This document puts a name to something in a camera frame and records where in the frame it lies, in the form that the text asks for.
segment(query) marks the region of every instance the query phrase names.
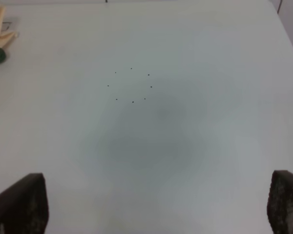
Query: table surface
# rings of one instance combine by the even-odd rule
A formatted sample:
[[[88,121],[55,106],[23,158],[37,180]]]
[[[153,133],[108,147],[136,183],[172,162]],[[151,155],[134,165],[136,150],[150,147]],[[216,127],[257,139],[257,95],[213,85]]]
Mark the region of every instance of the table surface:
[[[43,172],[47,233],[272,233],[293,47],[268,1],[8,6],[0,191]]]

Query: white table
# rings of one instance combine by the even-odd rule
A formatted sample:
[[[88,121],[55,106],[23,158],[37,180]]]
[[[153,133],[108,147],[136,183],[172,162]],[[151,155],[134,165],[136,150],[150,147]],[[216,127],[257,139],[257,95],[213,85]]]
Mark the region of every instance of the white table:
[[[293,172],[293,48],[271,3],[7,14],[0,192],[43,172],[47,233],[272,233],[272,172]]]

